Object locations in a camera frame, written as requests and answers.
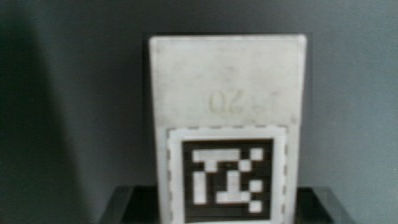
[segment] white block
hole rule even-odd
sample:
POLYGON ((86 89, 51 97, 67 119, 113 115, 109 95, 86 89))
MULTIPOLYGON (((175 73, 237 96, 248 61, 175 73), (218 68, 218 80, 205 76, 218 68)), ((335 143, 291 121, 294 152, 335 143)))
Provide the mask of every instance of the white block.
POLYGON ((264 154, 264 149, 262 148, 252 148, 250 149, 250 160, 252 161, 260 161, 262 160, 262 154, 264 154))
POLYGON ((193 204, 205 204, 205 173, 193 172, 193 204))
POLYGON ((262 191, 262 181, 260 180, 250 180, 248 190, 252 193, 260 193, 260 191, 262 191))
POLYGON ((262 203, 260 201, 250 201, 248 203, 248 212, 259 213, 262 211, 262 203))
POLYGON ((241 172, 252 171, 252 161, 248 159, 239 160, 237 166, 241 172))
POLYGON ((182 181, 177 179, 182 177, 180 142, 186 139, 239 139, 241 135, 250 139, 260 137, 257 133, 267 133, 275 139, 271 161, 276 161, 271 167, 271 220, 260 223, 292 223, 303 58, 305 38, 299 35, 150 39, 161 224, 184 223, 182 181), (269 127, 282 129, 287 136, 271 134, 269 127))

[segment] gray wall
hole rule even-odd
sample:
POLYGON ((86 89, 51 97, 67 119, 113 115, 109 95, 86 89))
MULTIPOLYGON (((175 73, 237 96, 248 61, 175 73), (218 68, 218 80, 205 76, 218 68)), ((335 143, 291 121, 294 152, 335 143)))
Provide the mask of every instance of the gray wall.
POLYGON ((143 33, 255 32, 308 36, 299 185, 330 188, 356 223, 394 224, 395 1, 31 1, 26 9, 92 222, 113 187, 154 184, 143 33))

